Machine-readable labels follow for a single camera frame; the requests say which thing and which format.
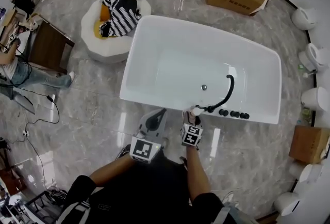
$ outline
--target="blue jeans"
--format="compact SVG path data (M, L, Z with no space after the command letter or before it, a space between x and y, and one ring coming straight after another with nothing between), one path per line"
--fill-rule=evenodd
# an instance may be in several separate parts
M18 62L17 68L15 70L15 74L12 77L11 82L14 85L22 83L29 75L31 68L32 68L31 75L23 84L18 86L19 88L23 88L25 86L33 85L33 84L43 84L56 88L62 88L62 87L69 87L71 84L71 77L69 75L63 75L61 77L53 77L44 71L38 70L34 67L30 67L22 62ZM12 88L2 87L0 88L0 93L12 99Z

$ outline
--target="black faucet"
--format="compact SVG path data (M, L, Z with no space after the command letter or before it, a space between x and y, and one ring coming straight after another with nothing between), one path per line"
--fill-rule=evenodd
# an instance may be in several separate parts
M229 91L228 91L228 94L226 95L226 97L216 105L208 106L208 107L201 107L201 106L197 105L196 107L201 108L204 111L207 111L209 113L212 113L216 108L225 104L229 100L229 98L232 96L234 85L235 85L235 81L234 81L234 78L232 75L228 74L226 77L230 79L230 88L229 88Z

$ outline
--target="black shirt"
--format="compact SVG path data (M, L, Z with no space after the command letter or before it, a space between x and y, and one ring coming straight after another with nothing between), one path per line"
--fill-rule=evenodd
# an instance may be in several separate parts
M223 207L212 193L189 205L187 172L166 158L151 165L135 164L92 194L96 184L81 175L69 190L66 205L86 201L90 223L212 223Z

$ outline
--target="black sleeve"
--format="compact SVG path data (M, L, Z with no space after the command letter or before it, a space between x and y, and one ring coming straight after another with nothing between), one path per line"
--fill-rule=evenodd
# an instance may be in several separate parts
M193 223L211 224L224 207L220 199L213 193L200 194L192 202ZM234 219L228 215L225 224L235 224Z
M68 192L63 211L73 203L83 202L87 200L92 194L92 192L95 190L95 188L96 184L93 182L92 179L85 175L78 176L78 178L73 182Z

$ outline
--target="white t-shirt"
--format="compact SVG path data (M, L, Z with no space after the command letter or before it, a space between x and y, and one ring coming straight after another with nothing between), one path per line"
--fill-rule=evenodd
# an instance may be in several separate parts
M17 57L15 57L12 63L8 65L0 65L0 75L12 80L12 77L14 76L17 68L17 63L18 63L18 59Z

